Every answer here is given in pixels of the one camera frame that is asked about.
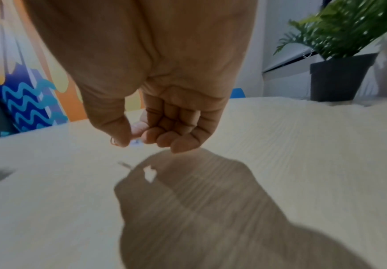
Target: pinky finger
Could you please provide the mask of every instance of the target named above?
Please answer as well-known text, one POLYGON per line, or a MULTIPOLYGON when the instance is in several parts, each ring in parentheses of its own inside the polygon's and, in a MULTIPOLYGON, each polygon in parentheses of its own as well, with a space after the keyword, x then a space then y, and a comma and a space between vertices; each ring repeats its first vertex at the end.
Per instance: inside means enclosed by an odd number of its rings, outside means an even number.
POLYGON ((201 111, 197 126, 190 133, 174 140, 170 146, 171 151, 181 153, 201 147, 216 131, 222 113, 223 109, 210 112, 201 111))

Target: palm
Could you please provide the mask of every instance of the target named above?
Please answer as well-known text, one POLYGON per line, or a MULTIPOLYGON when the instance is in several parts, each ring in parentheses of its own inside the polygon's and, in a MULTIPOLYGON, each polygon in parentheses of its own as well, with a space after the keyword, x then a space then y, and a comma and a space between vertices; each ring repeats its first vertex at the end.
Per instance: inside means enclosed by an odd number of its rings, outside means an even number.
POLYGON ((256 5, 256 0, 107 0, 100 7, 94 0, 25 2, 45 43, 79 85, 92 124, 122 145, 142 137, 173 152, 197 148, 215 131, 248 46, 256 5), (62 31, 66 35, 56 34, 62 31), (146 109, 130 133, 121 107, 136 89, 146 109))

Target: blue object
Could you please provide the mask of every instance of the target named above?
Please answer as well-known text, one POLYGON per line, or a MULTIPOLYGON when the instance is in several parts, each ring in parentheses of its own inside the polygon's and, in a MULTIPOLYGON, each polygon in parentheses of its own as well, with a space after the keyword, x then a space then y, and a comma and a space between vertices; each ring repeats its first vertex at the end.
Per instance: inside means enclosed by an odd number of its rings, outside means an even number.
POLYGON ((245 98, 244 91, 241 88, 236 88, 232 90, 230 99, 245 98))

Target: potted plant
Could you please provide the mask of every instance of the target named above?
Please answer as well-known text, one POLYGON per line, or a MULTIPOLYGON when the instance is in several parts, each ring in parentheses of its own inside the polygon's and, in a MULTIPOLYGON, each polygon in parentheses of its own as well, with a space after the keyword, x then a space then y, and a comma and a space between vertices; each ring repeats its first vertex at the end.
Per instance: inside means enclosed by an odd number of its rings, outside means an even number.
POLYGON ((387 0, 335 0, 318 14, 289 21, 297 29, 280 39, 308 46, 324 61, 312 64, 310 99, 348 101, 355 97, 377 54, 355 56, 387 32, 387 0))

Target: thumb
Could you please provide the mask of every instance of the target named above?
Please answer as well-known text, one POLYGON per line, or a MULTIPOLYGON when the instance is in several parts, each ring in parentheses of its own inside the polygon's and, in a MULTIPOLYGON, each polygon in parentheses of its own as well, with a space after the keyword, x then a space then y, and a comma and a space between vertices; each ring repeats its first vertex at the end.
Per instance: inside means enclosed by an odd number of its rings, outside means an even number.
POLYGON ((124 98, 110 97, 85 86, 79 86, 79 89, 87 117, 93 127, 109 134, 118 145, 128 146, 132 131, 124 114, 124 98))

